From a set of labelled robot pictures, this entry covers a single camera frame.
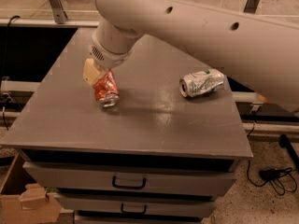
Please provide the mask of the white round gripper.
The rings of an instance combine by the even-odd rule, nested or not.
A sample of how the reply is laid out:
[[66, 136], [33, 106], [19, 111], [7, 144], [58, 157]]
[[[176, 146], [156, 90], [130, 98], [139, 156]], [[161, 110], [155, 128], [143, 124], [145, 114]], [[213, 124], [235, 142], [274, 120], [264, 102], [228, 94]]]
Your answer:
[[93, 58], [87, 59], [83, 65], [83, 79], [93, 86], [105, 75], [105, 68], [117, 67], [130, 56], [133, 46], [142, 36], [101, 19], [92, 34], [89, 51]]

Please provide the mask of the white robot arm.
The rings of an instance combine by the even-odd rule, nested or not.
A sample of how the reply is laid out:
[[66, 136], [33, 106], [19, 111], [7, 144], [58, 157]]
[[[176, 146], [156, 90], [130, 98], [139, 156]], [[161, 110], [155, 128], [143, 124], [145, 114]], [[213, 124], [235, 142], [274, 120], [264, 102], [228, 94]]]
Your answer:
[[101, 20], [93, 58], [121, 65], [152, 35], [218, 69], [270, 102], [299, 109], [299, 26], [185, 0], [93, 0]]

